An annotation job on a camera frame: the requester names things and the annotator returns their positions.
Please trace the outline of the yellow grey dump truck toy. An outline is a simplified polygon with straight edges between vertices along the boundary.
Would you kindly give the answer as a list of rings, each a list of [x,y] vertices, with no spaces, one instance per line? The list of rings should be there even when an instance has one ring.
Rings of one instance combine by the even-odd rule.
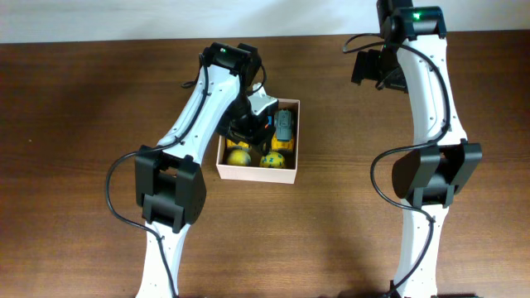
[[[230,150],[245,150],[249,151],[251,147],[246,142],[234,142],[228,138],[225,139],[226,147]]]

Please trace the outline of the yellow grey robot ball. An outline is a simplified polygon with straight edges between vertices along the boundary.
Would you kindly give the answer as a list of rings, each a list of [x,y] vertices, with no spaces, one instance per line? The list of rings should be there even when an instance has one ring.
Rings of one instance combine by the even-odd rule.
[[[252,157],[242,149],[232,150],[226,159],[226,164],[229,166],[250,166],[251,163]]]

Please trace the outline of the yellow grey mixer truck toy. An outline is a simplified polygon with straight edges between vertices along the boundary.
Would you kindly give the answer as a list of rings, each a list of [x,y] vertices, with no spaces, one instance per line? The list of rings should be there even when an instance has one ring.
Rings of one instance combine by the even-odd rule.
[[[293,153],[295,149],[293,113],[288,109],[276,111],[274,114],[274,127],[276,131],[272,137],[272,149],[274,151]]]

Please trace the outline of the yellow ball with blue letters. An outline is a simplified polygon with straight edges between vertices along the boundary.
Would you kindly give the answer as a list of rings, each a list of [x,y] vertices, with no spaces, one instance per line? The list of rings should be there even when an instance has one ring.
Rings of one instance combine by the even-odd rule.
[[[277,151],[270,151],[260,159],[259,166],[263,168],[285,169],[286,159]]]

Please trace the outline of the pink cardboard box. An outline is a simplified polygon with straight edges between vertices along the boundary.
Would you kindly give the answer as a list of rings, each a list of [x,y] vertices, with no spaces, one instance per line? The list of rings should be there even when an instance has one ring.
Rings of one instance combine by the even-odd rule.
[[[299,156],[299,127],[301,114],[301,101],[298,99],[278,99],[279,108],[290,109],[296,115],[295,120],[295,145],[294,152],[287,156],[287,168],[262,168],[259,167],[258,156],[254,154],[251,166],[229,166],[225,163],[227,156],[226,141],[224,137],[219,137],[216,157],[216,167],[219,176],[223,180],[245,180],[257,182],[269,182],[280,184],[294,184],[298,170]]]

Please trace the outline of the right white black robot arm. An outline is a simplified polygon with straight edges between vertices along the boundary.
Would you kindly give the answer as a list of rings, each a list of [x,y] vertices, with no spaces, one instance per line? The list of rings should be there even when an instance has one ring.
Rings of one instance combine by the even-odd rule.
[[[401,154],[392,168],[403,211],[401,254],[387,297],[438,297],[436,264],[449,208],[482,159],[460,123],[447,69],[447,30],[440,7],[378,0],[379,42],[355,48],[352,82],[375,81],[377,89],[408,94],[413,144],[377,155]]]

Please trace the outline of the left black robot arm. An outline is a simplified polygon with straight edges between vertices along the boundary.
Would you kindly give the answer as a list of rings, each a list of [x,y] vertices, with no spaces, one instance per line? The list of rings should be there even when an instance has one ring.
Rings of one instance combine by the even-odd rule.
[[[194,91],[170,131],[135,157],[136,201],[147,228],[140,297],[176,297],[186,234],[205,204],[201,170],[215,133],[268,153],[278,101],[253,80],[263,63],[257,48],[215,42],[200,54]]]

